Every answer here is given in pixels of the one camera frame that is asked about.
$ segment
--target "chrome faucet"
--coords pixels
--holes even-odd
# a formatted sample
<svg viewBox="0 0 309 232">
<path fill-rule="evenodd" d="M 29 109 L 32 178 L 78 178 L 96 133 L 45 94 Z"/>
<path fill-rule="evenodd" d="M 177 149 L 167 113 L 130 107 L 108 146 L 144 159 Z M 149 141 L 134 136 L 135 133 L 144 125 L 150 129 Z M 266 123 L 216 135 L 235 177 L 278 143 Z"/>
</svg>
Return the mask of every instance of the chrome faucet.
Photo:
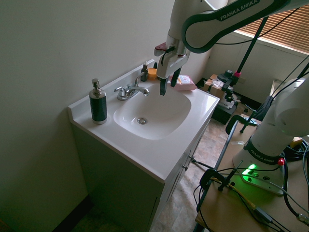
<svg viewBox="0 0 309 232">
<path fill-rule="evenodd" d="M 114 92 L 118 92 L 117 98 L 121 101 L 128 100 L 129 98 L 132 98 L 135 96 L 138 92 L 142 92 L 145 96 L 149 95 L 149 90 L 140 87 L 139 86 L 139 78 L 144 75 L 144 72 L 142 72 L 134 81 L 132 85 L 127 85 L 127 88 L 124 87 L 118 87 L 114 89 Z"/>
</svg>

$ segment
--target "orange cap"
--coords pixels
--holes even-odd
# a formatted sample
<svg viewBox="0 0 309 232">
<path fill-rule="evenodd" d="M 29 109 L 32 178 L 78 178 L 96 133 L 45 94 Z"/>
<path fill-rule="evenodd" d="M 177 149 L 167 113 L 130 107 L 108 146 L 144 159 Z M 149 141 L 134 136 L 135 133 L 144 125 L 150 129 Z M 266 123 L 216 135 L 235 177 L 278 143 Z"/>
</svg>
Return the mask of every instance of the orange cap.
<svg viewBox="0 0 309 232">
<path fill-rule="evenodd" d="M 154 68 L 148 69 L 148 79 L 152 81 L 156 79 L 156 69 Z"/>
</svg>

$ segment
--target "white sink basin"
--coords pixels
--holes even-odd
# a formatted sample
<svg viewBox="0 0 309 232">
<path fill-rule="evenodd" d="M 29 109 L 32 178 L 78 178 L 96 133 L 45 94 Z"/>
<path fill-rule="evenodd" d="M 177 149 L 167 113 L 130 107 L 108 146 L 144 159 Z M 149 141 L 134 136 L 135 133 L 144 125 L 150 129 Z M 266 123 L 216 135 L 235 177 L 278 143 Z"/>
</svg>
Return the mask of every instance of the white sink basin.
<svg viewBox="0 0 309 232">
<path fill-rule="evenodd" d="M 185 95 L 171 88 L 165 96 L 159 95 L 159 87 L 150 86 L 150 94 L 146 97 L 138 93 L 126 100 L 114 113 L 115 122 L 146 139 L 163 139 L 171 134 L 187 117 L 191 103 Z"/>
</svg>

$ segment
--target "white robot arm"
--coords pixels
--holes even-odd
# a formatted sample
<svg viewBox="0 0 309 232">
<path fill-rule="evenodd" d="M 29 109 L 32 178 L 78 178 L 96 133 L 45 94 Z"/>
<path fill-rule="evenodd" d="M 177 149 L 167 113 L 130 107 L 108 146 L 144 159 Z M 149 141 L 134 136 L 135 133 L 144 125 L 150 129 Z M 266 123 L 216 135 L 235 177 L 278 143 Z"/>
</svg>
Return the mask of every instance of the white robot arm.
<svg viewBox="0 0 309 232">
<path fill-rule="evenodd" d="M 278 167 L 282 151 L 294 137 L 309 134 L 309 78 L 301 78 L 288 86 L 273 101 L 261 125 L 239 153 L 233 157 L 234 166 L 251 166 L 256 170 L 273 170 Z M 253 176 L 283 185 L 284 167 L 272 172 L 252 170 Z M 243 181 L 271 191 L 278 195 L 283 192 L 271 184 L 247 176 Z"/>
<path fill-rule="evenodd" d="M 223 36 L 259 18 L 307 4 L 309 0 L 236 0 L 216 10 L 206 0 L 175 0 L 165 43 L 157 46 L 160 56 L 157 75 L 161 78 L 160 94 L 166 92 L 167 78 L 175 85 L 190 51 L 203 53 Z"/>
</svg>

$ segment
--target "window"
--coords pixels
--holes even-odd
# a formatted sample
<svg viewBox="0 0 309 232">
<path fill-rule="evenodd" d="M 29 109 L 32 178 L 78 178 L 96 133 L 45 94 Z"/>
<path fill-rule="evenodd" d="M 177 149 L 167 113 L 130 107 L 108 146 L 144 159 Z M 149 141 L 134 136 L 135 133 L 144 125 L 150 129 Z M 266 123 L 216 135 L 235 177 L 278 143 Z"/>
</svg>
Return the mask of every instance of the window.
<svg viewBox="0 0 309 232">
<path fill-rule="evenodd" d="M 261 34 L 265 33 L 293 10 L 271 15 Z M 252 22 L 239 30 L 251 35 L 255 35 L 262 19 Z M 309 53 L 309 4 L 299 8 L 290 17 L 280 23 L 275 29 L 262 37 L 290 48 Z"/>
</svg>

